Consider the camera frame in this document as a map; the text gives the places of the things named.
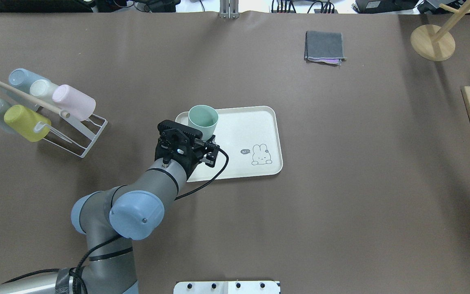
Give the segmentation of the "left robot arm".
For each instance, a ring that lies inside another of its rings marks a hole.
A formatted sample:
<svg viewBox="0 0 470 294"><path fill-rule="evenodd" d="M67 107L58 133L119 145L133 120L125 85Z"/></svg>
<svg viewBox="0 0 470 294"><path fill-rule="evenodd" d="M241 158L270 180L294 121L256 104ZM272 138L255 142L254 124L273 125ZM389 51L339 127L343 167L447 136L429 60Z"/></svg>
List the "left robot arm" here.
<svg viewBox="0 0 470 294"><path fill-rule="evenodd" d="M137 294L133 240L147 238L202 162L214 167L220 147L215 122L158 124L155 161L138 180L79 199L73 227L88 251L73 268L43 269L0 285L0 294Z"/></svg>

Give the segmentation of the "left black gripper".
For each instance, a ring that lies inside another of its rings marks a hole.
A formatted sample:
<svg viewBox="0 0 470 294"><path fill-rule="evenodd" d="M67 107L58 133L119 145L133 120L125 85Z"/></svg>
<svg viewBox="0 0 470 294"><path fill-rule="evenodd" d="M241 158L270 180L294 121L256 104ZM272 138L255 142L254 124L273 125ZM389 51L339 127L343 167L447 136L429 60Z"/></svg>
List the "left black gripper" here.
<svg viewBox="0 0 470 294"><path fill-rule="evenodd" d="M155 160L162 158L164 164L175 160L187 174L192 174L201 162L215 167L220 146L213 143L214 136L203 141L199 130L171 120L160 122L157 128L159 139Z"/></svg>

